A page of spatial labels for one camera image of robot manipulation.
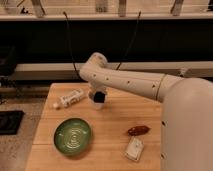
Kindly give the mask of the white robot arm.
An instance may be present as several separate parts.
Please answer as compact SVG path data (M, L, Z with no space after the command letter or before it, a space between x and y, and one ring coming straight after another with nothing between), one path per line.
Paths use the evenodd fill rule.
M112 70L94 53L80 69L94 93L107 87L162 103L161 171L213 171L213 83L161 73Z

